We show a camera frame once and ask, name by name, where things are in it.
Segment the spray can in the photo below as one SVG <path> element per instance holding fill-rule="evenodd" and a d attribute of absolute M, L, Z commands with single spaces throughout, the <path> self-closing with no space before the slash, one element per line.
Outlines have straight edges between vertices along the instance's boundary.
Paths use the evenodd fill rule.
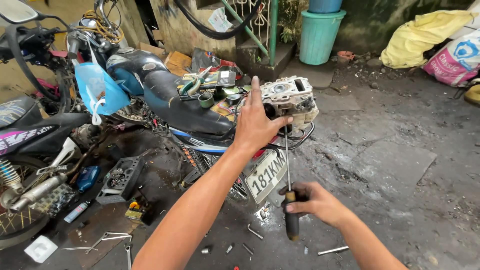
<path fill-rule="evenodd" d="M 86 202 L 83 202 L 81 203 L 79 206 L 77 206 L 77 208 L 75 208 L 72 212 L 70 212 L 70 214 L 68 214 L 63 220 L 68 222 L 68 223 L 71 223 L 72 221 L 74 221 L 78 216 L 80 216 L 80 214 L 85 211 L 85 209 L 88 207 L 88 205 L 90 204 L 89 201 L 86 201 Z"/>

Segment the side mirror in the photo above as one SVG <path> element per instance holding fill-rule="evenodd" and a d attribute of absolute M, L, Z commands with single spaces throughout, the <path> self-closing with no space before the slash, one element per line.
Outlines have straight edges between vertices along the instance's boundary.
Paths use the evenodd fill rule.
<path fill-rule="evenodd" d="M 21 25 L 37 19 L 39 15 L 19 0 L 0 0 L 0 17 L 13 25 Z"/>

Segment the screwdriver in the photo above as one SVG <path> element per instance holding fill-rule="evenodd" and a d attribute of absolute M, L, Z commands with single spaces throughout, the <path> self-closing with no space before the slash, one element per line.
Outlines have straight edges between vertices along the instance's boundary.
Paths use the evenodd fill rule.
<path fill-rule="evenodd" d="M 287 126 L 285 126 L 285 155 L 287 159 L 287 179 L 288 179 L 288 191 L 285 193 L 286 204 L 296 201 L 295 191 L 292 190 L 292 184 L 290 181 L 290 164 L 288 163 L 288 135 Z M 297 241 L 299 238 L 299 217 L 297 213 L 285 212 L 285 227 L 287 228 L 287 236 L 291 241 Z"/>

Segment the motorcycle seat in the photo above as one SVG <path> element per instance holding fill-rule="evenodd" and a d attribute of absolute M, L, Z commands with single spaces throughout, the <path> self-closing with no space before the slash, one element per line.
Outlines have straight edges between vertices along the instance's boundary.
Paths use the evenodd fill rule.
<path fill-rule="evenodd" d="M 13 124 L 35 105 L 35 99 L 18 96 L 0 104 L 0 128 Z"/>
<path fill-rule="evenodd" d="M 144 98 L 153 113 L 183 131 L 222 135 L 232 128 L 227 117 L 202 108 L 198 100 L 180 100 L 179 79 L 167 71 L 153 71 L 145 77 Z"/>

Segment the rear shock absorber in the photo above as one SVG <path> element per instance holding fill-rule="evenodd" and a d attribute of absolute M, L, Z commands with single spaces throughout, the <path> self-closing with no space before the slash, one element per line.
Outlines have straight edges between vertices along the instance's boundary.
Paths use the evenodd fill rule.
<path fill-rule="evenodd" d="M 16 192 L 21 192 L 23 189 L 22 179 L 7 159 L 0 159 L 0 179 L 3 180 L 5 185 Z"/>
<path fill-rule="evenodd" d="M 187 148 L 183 142 L 175 140 L 175 142 L 178 144 L 180 149 L 187 155 L 188 160 L 190 161 L 190 164 L 196 168 L 201 175 L 204 175 L 207 170 L 207 164 L 205 163 L 205 160 L 203 159 L 202 155 L 199 154 L 196 150 Z"/>

